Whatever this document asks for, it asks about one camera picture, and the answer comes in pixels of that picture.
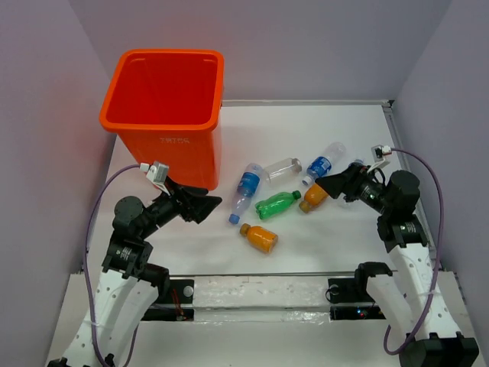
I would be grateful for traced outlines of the orange juice bottle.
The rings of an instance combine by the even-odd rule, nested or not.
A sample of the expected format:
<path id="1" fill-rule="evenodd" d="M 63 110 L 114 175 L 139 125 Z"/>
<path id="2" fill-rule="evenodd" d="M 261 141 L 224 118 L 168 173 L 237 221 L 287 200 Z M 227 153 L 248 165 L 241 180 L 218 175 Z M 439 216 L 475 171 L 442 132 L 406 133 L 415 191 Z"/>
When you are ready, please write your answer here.
<path id="1" fill-rule="evenodd" d="M 315 183 L 305 192 L 299 208 L 303 213 L 309 213 L 321 206 L 328 197 L 328 193 Z"/>
<path id="2" fill-rule="evenodd" d="M 239 232 L 255 249 L 265 254 L 273 251 L 279 239 L 277 234 L 261 226 L 250 226 L 247 223 L 241 226 Z"/>

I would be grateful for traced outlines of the clear jar silver lid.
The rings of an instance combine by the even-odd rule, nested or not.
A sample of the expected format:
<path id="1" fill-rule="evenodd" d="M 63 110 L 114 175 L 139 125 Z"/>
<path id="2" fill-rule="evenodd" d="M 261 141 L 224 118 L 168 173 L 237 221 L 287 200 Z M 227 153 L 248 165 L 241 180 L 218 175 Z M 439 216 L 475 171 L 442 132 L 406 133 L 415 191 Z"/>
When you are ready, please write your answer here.
<path id="1" fill-rule="evenodd" d="M 264 168 L 267 184 L 277 187 L 291 181 L 302 172 L 302 164 L 298 158 L 285 158 Z"/>

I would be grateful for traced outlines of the blue label water bottle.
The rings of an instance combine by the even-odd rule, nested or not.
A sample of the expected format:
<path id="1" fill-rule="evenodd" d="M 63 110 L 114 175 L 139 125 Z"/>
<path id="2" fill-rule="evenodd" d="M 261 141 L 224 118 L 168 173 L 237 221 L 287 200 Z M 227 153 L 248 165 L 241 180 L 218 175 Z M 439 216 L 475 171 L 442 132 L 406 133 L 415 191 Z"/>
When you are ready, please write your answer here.
<path id="1" fill-rule="evenodd" d="M 256 163 L 250 163 L 245 168 L 232 198 L 231 213 L 228 218 L 228 222 L 232 225 L 237 225 L 240 222 L 241 217 L 251 205 L 263 173 L 262 166 Z"/>

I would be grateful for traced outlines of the green plastic bottle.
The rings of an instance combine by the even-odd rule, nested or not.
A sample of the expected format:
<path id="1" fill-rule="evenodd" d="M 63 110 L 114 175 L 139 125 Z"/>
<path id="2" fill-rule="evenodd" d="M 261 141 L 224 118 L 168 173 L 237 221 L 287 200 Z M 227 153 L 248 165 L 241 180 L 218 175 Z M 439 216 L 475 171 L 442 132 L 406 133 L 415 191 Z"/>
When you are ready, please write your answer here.
<path id="1" fill-rule="evenodd" d="M 301 192 L 294 190 L 292 192 L 280 192 L 261 200 L 255 204 L 255 212 L 259 219 L 266 220 L 286 211 L 298 199 L 301 198 Z"/>

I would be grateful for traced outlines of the orange juice bottle front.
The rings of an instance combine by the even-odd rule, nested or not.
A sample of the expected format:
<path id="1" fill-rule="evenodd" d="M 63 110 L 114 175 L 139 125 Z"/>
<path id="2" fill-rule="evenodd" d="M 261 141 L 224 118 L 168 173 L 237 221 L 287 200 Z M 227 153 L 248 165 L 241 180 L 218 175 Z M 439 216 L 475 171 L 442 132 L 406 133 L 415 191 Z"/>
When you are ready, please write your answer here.
<path id="1" fill-rule="evenodd" d="M 247 223 L 241 226 L 239 232 L 255 249 L 265 254 L 273 251 L 279 239 L 277 234 L 261 226 L 250 226 Z"/>

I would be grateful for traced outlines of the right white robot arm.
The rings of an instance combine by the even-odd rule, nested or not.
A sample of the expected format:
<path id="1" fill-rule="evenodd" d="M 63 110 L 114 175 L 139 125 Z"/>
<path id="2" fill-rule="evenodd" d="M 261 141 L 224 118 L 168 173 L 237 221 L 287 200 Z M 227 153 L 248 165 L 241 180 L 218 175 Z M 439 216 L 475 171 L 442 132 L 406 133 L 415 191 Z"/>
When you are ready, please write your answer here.
<path id="1" fill-rule="evenodd" d="M 401 341 L 386 352 L 398 356 L 402 366 L 474 365 L 478 344 L 450 314 L 437 284 L 439 266 L 431 261 L 426 234 L 414 213 L 418 178 L 400 170 L 381 183 L 372 168 L 352 163 L 316 184 L 334 199 L 360 200 L 379 215 L 377 233 L 394 268 L 362 263 L 351 289 L 359 299 L 374 300 L 389 323 L 387 333 Z"/>

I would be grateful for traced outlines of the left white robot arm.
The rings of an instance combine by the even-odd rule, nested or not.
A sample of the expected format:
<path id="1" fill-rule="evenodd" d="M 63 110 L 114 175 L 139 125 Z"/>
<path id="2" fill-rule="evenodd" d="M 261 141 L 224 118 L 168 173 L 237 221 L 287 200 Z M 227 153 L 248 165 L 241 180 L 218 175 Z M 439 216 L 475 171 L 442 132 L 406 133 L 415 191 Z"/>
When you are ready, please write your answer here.
<path id="1" fill-rule="evenodd" d="M 116 203 L 99 282 L 87 287 L 89 309 L 71 344 L 50 366 L 128 365 L 138 324 L 170 289 L 168 269 L 149 262 L 153 247 L 147 237 L 177 217 L 201 223 L 222 202 L 206 189 L 172 180 L 166 186 L 149 206 L 136 196 Z"/>

